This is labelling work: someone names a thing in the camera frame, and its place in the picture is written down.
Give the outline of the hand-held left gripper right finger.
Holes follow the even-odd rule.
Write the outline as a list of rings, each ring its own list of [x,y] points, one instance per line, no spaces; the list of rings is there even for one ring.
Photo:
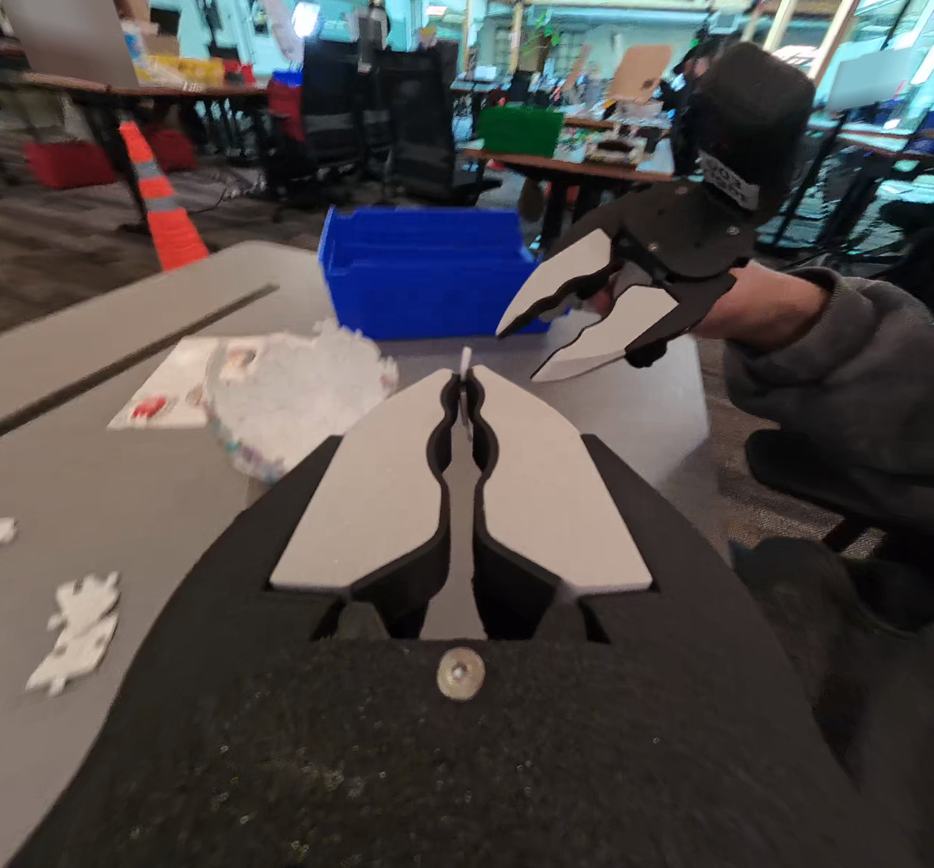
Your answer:
[[[580,431],[471,368],[473,597],[492,640],[533,637],[554,604],[647,592],[653,577]]]

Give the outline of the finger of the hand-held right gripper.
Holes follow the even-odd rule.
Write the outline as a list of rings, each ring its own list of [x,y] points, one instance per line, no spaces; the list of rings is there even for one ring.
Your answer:
[[[609,314],[585,326],[570,343],[544,360],[531,375],[531,381],[568,381],[612,364],[624,357],[637,337],[678,306],[678,301],[662,288],[629,287],[614,302]]]
[[[497,337],[509,337],[542,323],[550,325],[572,311],[612,313],[618,295],[621,239],[594,230],[540,263],[511,299]]]

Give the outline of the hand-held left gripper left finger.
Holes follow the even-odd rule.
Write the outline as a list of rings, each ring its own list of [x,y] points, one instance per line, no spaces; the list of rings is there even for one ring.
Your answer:
[[[450,568],[445,470],[457,375],[432,372],[344,435],[270,577],[275,592],[370,604],[415,637]]]

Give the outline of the partly built puzzle ball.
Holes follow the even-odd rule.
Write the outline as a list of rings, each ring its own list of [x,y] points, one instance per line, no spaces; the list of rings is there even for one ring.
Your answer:
[[[233,467],[271,485],[322,442],[342,437],[399,381],[393,357],[330,318],[310,336],[221,339],[207,361],[201,404]]]

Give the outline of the person's right forearm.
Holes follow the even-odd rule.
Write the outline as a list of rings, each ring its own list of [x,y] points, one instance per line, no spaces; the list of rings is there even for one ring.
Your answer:
[[[932,314],[885,281],[822,267],[790,275],[823,286],[830,302],[788,348],[725,341],[730,402],[803,435],[873,505],[932,533]]]

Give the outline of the cluster of loose puzzle pieces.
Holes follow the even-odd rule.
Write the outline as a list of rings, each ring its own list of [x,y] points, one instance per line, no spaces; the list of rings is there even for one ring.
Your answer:
[[[119,626],[121,575],[90,573],[31,586],[12,560],[17,520],[1,519],[2,695],[47,698],[75,691],[99,672]]]

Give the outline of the person's right hand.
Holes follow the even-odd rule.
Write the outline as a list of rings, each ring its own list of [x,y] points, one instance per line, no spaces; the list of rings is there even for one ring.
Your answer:
[[[732,271],[735,285],[692,329],[698,337],[757,353],[788,348],[823,316],[831,293],[823,286],[756,263]]]

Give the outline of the brown desk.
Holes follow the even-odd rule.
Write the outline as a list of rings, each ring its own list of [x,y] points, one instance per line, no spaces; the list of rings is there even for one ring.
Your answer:
[[[642,172],[631,167],[597,161],[547,159],[533,155],[493,152],[477,147],[464,147],[460,154],[464,159],[477,164],[497,162],[504,165],[508,171],[520,174],[527,180],[550,185],[539,236],[540,255],[544,255],[562,233],[568,191],[571,188],[580,189],[572,218],[576,222],[598,205],[604,191],[616,188],[629,190],[633,185],[667,183],[673,179],[670,172]]]
[[[157,84],[119,88],[34,71],[3,71],[1,87],[3,91],[19,95],[36,91],[62,97],[81,112],[92,138],[102,147],[111,168],[123,182],[134,204],[134,222],[118,226],[119,232],[149,236],[144,198],[134,173],[130,150],[121,135],[124,123],[139,128],[136,116],[144,104],[152,106],[157,115],[163,114],[171,106],[200,104],[206,118],[211,118],[214,109],[217,109],[228,140],[234,138],[232,126],[236,116],[243,115],[250,123],[254,139],[252,148],[241,151],[243,162],[257,163],[264,169],[273,150],[268,94],[265,89],[257,87]]]

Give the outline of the cardboard sheet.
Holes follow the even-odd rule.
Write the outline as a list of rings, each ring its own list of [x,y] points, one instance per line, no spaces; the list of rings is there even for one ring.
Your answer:
[[[611,103],[646,104],[659,86],[673,51],[671,44],[629,47],[605,93]]]

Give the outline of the blue plastic bin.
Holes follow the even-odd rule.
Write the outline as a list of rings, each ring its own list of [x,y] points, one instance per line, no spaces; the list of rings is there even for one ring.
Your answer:
[[[340,325],[380,340],[494,337],[540,258],[510,210],[329,210],[318,246]]]

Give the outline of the black office chair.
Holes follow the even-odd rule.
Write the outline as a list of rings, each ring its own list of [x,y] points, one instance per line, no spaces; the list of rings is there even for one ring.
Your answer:
[[[473,207],[502,186],[501,179],[485,176],[485,162],[459,160],[450,82],[436,49],[387,48],[378,77],[391,129],[384,177],[391,190],[428,205]]]

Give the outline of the office chair with red cover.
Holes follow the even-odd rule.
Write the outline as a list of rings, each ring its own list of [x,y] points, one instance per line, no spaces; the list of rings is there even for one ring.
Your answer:
[[[359,120],[358,47],[308,36],[300,80],[266,88],[271,140],[263,158],[271,219],[353,202],[366,148]]]

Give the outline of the orange traffic cone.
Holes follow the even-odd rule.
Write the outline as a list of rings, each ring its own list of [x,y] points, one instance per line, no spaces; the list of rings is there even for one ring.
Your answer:
[[[128,115],[122,115],[119,131],[161,269],[174,271],[207,258],[207,247],[179,203],[176,191],[138,124]]]

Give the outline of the small red bin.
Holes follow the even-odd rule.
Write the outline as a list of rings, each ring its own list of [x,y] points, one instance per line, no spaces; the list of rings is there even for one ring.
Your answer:
[[[190,173],[197,170],[195,149],[183,132],[168,127],[147,127],[143,135],[164,173]]]

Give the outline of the large red bin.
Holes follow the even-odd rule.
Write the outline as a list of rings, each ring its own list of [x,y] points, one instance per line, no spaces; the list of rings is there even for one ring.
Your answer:
[[[25,162],[36,180],[53,190],[112,185],[118,181],[106,151],[95,142],[26,142]]]

